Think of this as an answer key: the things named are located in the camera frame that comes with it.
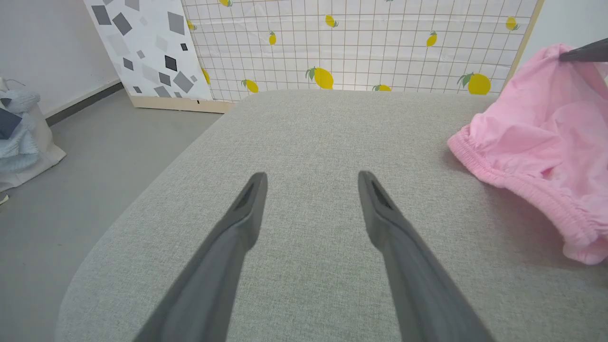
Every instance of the pink fabric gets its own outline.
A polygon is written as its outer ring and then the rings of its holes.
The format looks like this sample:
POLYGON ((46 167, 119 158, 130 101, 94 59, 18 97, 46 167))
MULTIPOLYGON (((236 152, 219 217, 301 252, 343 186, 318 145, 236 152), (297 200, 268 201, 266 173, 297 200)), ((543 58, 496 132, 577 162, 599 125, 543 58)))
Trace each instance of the pink fabric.
POLYGON ((447 144, 479 180, 540 209, 567 257, 595 264, 608 256, 608 66, 559 62, 570 49, 538 52, 447 144))

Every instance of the gray floor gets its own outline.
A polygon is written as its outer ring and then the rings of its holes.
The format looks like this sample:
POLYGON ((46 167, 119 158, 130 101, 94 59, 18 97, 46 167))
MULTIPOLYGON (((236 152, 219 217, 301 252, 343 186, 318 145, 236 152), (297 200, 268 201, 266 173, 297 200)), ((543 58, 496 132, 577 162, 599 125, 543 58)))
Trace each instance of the gray floor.
POLYGON ((219 114, 133 108, 121 90, 52 127, 67 157, 0 209, 0 341, 52 341, 76 269, 219 114))

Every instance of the white wall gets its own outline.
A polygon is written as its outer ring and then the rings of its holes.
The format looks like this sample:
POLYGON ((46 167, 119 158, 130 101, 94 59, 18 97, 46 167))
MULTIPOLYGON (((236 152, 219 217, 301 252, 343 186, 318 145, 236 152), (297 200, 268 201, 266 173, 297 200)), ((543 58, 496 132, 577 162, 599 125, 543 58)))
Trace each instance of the white wall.
POLYGON ((47 117, 118 82, 82 0, 2 0, 0 32, 0 76, 38 91, 47 117))
POLYGON ((521 62, 556 43, 581 47, 608 38, 608 1, 545 0, 521 62))

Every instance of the lemon patterned backdrop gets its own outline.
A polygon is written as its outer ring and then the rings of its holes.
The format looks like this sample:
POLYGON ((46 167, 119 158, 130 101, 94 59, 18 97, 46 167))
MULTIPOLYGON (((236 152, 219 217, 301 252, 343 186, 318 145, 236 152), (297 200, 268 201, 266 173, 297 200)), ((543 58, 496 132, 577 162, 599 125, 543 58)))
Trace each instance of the lemon patterned backdrop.
POLYGON ((499 93, 537 0, 182 0, 215 100, 276 89, 499 93))

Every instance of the ribbed pink hem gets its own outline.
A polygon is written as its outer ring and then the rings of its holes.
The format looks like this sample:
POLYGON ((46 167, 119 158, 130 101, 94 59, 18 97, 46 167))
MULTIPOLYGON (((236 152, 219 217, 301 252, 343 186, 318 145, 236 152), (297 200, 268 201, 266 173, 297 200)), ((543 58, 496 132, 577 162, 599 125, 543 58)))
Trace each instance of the ribbed pink hem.
POLYGON ((594 265, 608 257, 608 244, 598 241, 597 224, 587 218, 570 197, 560 194, 548 181, 528 175, 505 173, 493 168, 469 142, 469 125, 453 135, 447 144, 452 153, 480 181, 503 187, 524 198, 543 212, 564 236, 564 254, 594 265))

